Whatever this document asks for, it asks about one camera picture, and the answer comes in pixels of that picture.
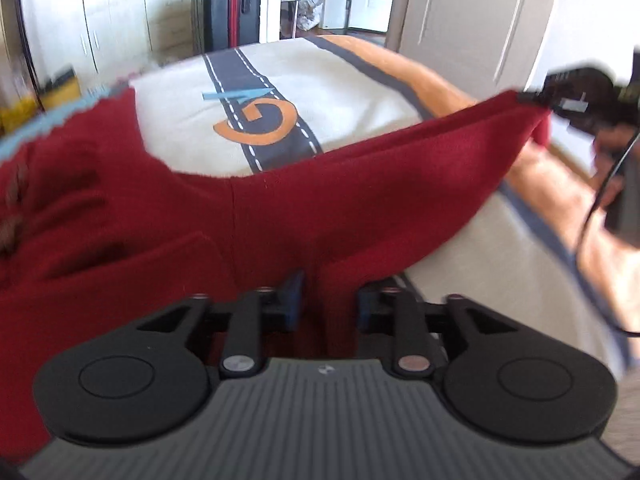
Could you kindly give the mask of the person's right hand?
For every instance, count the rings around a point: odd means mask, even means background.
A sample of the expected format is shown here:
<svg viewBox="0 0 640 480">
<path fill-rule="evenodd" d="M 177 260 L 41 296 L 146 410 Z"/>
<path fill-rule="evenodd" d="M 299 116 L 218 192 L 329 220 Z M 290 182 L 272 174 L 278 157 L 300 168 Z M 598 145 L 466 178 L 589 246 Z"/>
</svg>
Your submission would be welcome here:
<svg viewBox="0 0 640 480">
<path fill-rule="evenodd" d="M 600 188 L 608 173 L 615 165 L 617 158 L 615 154 L 623 151 L 630 142 L 636 129 L 633 126 L 618 124 L 615 127 L 601 128 L 593 141 L 593 184 Z M 617 195 L 623 191 L 625 187 L 625 178 L 619 172 L 602 193 L 600 206 L 602 209 L 608 209 L 610 203 L 616 199 Z"/>
</svg>

